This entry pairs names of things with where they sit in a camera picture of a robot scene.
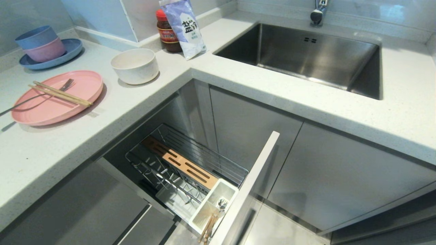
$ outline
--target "faucet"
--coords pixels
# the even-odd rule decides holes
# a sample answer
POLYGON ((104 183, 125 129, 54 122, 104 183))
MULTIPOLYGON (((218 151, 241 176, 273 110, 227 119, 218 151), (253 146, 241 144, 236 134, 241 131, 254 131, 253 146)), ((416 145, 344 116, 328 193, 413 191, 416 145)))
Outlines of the faucet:
POLYGON ((310 19, 312 22, 310 23, 313 27, 321 27, 323 26, 323 21, 327 11, 327 5, 329 0, 315 0, 316 9, 312 11, 310 14, 310 19))

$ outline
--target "stainless steel sink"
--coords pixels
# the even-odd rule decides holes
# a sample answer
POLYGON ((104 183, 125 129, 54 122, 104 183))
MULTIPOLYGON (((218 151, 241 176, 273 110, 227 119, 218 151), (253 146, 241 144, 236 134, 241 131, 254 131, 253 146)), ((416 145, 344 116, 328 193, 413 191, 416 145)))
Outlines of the stainless steel sink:
POLYGON ((215 53, 373 99, 382 99, 380 47, 259 24, 215 53))

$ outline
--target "jar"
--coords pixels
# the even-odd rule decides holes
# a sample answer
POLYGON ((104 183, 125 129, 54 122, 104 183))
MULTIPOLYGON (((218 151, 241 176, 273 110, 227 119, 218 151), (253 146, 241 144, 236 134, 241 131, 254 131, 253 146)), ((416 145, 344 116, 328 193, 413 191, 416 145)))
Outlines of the jar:
POLYGON ((156 11, 157 18, 157 29, 160 35, 160 41, 163 43, 163 46, 167 49, 168 52, 171 53, 179 53, 182 52, 182 47, 180 46, 180 42, 176 37, 173 29, 168 22, 167 16, 165 15, 162 9, 156 11))

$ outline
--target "white quartz countertop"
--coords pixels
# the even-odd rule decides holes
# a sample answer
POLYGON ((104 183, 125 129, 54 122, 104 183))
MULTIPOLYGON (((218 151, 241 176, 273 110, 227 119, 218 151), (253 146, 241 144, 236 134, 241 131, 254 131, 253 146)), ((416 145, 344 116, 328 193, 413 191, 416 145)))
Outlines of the white quartz countertop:
POLYGON ((17 65, 0 73, 0 111, 33 80, 93 70, 105 83, 91 108, 53 126, 13 124, 0 117, 0 231, 92 154, 192 78, 351 133, 436 165, 436 67, 425 45, 343 27, 311 28, 309 21, 235 12, 202 29, 209 51, 191 61, 156 53, 160 75, 131 86, 110 66, 116 50, 88 41, 66 65, 30 71, 17 65), (381 45, 383 100, 375 100, 212 53, 256 22, 333 34, 381 45))

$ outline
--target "plastic bag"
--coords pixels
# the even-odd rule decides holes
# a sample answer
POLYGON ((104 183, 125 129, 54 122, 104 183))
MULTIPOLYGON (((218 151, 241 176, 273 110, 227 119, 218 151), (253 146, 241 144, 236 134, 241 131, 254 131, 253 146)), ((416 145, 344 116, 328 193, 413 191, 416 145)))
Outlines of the plastic bag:
POLYGON ((180 41, 186 60, 207 51, 189 0, 160 0, 161 9, 180 41))

